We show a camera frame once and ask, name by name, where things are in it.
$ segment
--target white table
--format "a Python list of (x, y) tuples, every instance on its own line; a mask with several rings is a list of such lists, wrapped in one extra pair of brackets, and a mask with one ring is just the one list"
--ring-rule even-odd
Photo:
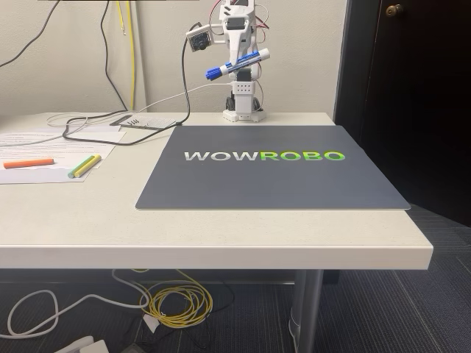
[[(0, 118), (0, 132), (44, 127), (47, 116)], [(234, 123), (193, 113), (186, 124)], [(259, 124), (333, 122), (324, 113), (277, 113)], [(148, 133), (126, 131), (123, 142)], [(433, 247), (400, 210), (136, 210), (170, 133), (115, 147), (81, 183), (0, 185), (0, 268), (310, 270), (298, 272), (291, 324), (299, 352), (309, 352), (323, 269), (428, 267)]]

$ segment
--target door frame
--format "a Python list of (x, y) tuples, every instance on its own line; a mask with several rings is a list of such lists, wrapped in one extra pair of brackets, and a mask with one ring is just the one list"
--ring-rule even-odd
[(348, 0), (333, 120), (361, 146), (381, 0)]

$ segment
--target orange chalk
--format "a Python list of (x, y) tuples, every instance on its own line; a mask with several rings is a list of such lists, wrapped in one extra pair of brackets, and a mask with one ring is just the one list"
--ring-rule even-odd
[(45, 158), (43, 160), (17, 160), (15, 162), (5, 162), (3, 166), (5, 169), (21, 168), (21, 167), (34, 167), (36, 165), (54, 164), (54, 159)]

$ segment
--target white plug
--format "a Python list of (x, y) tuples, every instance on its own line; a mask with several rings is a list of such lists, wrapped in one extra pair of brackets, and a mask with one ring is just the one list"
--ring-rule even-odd
[(103, 340), (79, 350), (79, 353), (110, 353)]
[(90, 346), (91, 344), (93, 344), (93, 337), (86, 336), (84, 338), (76, 340), (72, 344), (69, 344), (67, 347), (62, 348), (60, 351), (57, 351), (55, 353), (79, 353), (79, 350), (81, 348)]

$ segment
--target yellow cable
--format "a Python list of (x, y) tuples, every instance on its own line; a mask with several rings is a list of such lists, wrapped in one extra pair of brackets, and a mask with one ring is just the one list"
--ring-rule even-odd
[[(145, 288), (143, 285), (134, 283), (140, 288), (145, 290), (146, 294), (151, 298), (148, 308), (142, 309), (146, 314), (155, 317), (161, 324), (174, 328), (183, 329), (186, 327), (201, 324), (210, 314), (213, 309), (213, 298), (210, 293), (200, 285), (197, 281), (184, 274), (182, 271), (177, 270), (180, 274), (188, 279), (188, 281), (165, 281), (153, 285), (150, 289)], [(164, 288), (158, 290), (153, 296), (149, 291), (158, 285), (175, 285), (181, 282), (188, 284), (176, 285), (174, 287)], [(189, 305), (180, 314), (166, 315), (162, 313), (162, 303), (170, 294), (179, 294), (185, 298)]]
[(134, 62), (134, 38), (132, 34), (132, 21), (131, 21), (131, 7), (129, 0), (126, 1), (127, 11), (127, 27), (129, 30), (130, 45), (131, 45), (131, 62), (132, 62), (132, 84), (131, 84), (131, 104), (130, 110), (134, 108), (134, 92), (135, 92), (135, 62)]
[(118, 7), (119, 24), (121, 25), (121, 31), (123, 31), (123, 35), (126, 35), (126, 31), (124, 29), (124, 23), (123, 23), (123, 14), (121, 12), (121, 4), (119, 4), (118, 0), (116, 0), (116, 6)]

